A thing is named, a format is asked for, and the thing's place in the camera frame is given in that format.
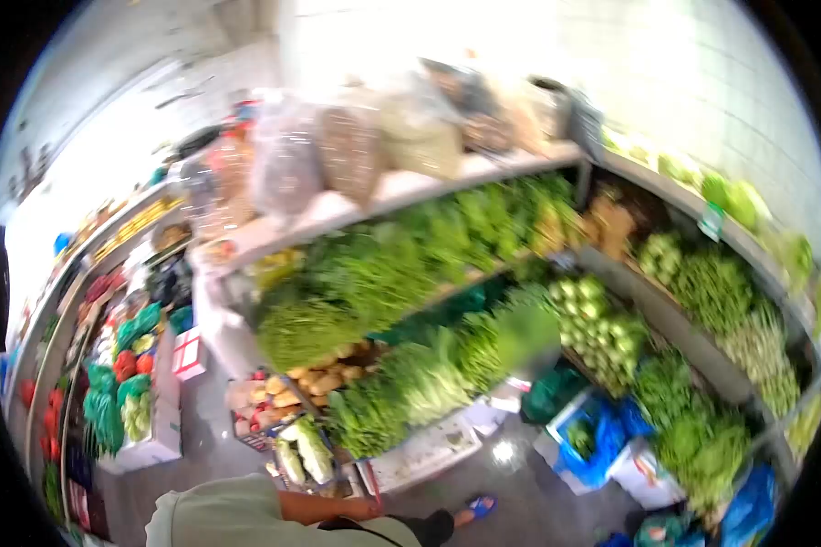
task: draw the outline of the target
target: white wall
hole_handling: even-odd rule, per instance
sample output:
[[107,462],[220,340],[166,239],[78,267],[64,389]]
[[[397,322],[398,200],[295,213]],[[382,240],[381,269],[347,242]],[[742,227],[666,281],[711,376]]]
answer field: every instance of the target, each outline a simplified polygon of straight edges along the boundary
[[[214,76],[204,94],[155,105]],[[42,185],[11,216],[6,228],[10,259],[9,338],[24,300],[35,298],[52,271],[52,244],[61,232],[74,232],[106,199],[124,199],[134,185],[148,181],[175,142],[230,114],[238,92],[280,85],[279,60],[272,39],[261,40],[177,72],[154,88],[139,82],[87,123],[55,159]]]
[[498,72],[581,83],[616,129],[750,181],[821,259],[815,128],[777,52],[733,0],[385,4],[297,0],[291,32],[281,32],[295,55],[287,77],[319,85],[471,47]]

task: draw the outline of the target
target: cardboard box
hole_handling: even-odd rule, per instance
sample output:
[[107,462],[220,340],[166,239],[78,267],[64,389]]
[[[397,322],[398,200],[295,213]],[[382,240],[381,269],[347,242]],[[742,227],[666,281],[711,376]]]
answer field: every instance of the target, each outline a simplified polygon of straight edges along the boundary
[[179,380],[185,382],[189,378],[207,372],[205,360],[204,344],[200,340],[200,327],[193,326],[191,329],[176,338],[173,349],[173,374]]
[[174,461],[182,455],[182,429],[179,410],[163,399],[152,405],[149,435],[133,442],[125,437],[125,442],[114,458],[101,458],[98,465],[113,475],[142,469],[164,461]]
[[181,382],[173,374],[173,349],[177,337],[173,334],[170,326],[164,328],[164,332],[158,339],[158,346],[155,352],[155,360],[152,365],[152,391],[156,398],[164,399],[173,408],[179,409],[179,386]]

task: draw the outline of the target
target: hand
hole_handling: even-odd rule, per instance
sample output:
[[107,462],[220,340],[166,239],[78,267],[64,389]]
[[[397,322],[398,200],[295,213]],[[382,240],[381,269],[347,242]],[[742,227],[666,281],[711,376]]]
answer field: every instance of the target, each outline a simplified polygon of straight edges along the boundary
[[346,507],[341,508],[341,515],[354,521],[366,521],[383,516],[383,509],[374,500],[345,500]]

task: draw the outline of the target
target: tiled floor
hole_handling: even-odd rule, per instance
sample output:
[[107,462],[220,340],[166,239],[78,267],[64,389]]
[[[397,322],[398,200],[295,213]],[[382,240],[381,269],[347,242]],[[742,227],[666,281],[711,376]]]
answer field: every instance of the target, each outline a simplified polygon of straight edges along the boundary
[[[231,436],[223,403],[226,381],[214,366],[183,385],[182,460],[120,477],[98,474],[112,540],[120,547],[145,544],[143,527],[163,493],[207,480],[265,473],[263,456]],[[510,416],[469,459],[427,483],[385,495],[385,509],[426,516],[441,507],[460,509],[476,493],[497,496],[498,508],[487,519],[457,531],[448,543],[453,547],[592,547],[608,532],[635,530],[641,508],[621,487],[611,482],[597,492],[575,496],[533,450],[536,436],[534,428]]]

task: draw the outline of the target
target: blue sandal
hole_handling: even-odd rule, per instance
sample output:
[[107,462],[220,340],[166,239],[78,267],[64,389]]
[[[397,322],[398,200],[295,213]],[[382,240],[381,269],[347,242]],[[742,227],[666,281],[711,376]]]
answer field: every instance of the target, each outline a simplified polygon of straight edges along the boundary
[[[493,500],[493,505],[490,507],[484,505],[483,498],[491,498]],[[499,500],[496,499],[494,495],[479,495],[467,502],[468,508],[471,509],[472,513],[474,513],[473,521],[482,519],[484,516],[489,515],[498,504]]]

